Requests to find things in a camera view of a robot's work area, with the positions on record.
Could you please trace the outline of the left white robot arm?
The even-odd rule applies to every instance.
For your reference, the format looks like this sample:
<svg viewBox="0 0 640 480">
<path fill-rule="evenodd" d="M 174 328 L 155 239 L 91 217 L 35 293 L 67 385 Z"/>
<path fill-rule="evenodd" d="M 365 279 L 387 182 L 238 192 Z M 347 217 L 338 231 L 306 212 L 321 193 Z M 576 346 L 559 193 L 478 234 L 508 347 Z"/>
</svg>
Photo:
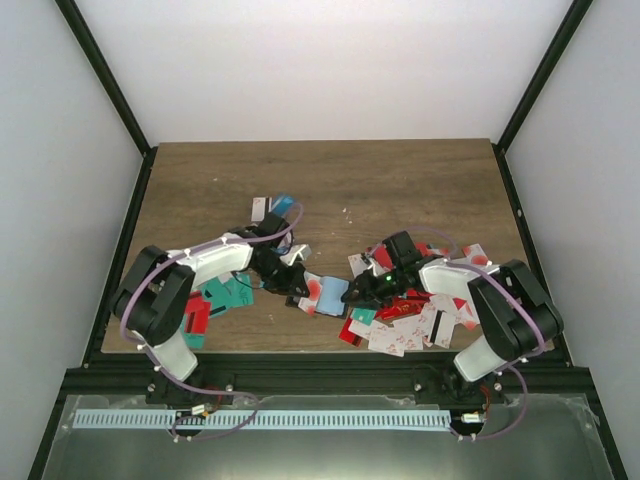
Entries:
<svg viewBox="0 0 640 480">
<path fill-rule="evenodd" d="M 173 251 L 151 245 L 135 258 L 111 298 L 110 311 L 119 319 L 123 337 L 170 378 L 169 391 L 181 403 L 196 402 L 205 382 L 194 372 L 198 360 L 180 332 L 192 292 L 223 274 L 250 269 L 272 294 L 307 297 L 302 261 L 276 252 L 295 226 L 268 213 L 259 224 L 212 241 Z"/>
</svg>

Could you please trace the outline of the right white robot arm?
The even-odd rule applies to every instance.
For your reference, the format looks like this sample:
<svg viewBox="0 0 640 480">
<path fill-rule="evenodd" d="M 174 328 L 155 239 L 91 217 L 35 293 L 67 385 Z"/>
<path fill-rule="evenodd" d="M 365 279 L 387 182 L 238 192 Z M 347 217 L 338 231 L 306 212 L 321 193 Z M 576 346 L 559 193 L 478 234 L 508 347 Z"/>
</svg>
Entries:
<svg viewBox="0 0 640 480">
<path fill-rule="evenodd" d="M 542 354 L 564 330 L 549 294 L 520 260 L 479 265 L 449 254 L 424 254 L 407 231 L 387 237 L 381 246 L 390 271 L 376 274 L 368 268 L 349 282 L 341 301 L 351 307 L 386 307 L 411 289 L 464 300 L 482 335 L 456 354 L 456 370 L 444 378 L 445 393 L 455 402 L 471 400 L 487 375 Z"/>
</svg>

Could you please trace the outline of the black leather card holder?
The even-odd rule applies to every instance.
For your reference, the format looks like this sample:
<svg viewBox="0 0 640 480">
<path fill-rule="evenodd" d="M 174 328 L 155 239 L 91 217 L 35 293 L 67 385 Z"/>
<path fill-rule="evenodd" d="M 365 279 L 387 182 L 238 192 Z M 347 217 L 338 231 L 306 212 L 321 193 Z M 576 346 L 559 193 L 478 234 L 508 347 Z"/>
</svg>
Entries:
<svg viewBox="0 0 640 480">
<path fill-rule="evenodd" d="M 320 278 L 322 283 L 322 294 L 316 306 L 315 314 L 330 317 L 342 318 L 347 316 L 348 306 L 342 301 L 342 296 L 349 287 L 349 281 L 330 276 L 318 276 L 309 272 L 305 273 L 306 286 L 310 278 Z M 298 308 L 301 297 L 287 297 L 285 305 Z"/>
</svg>

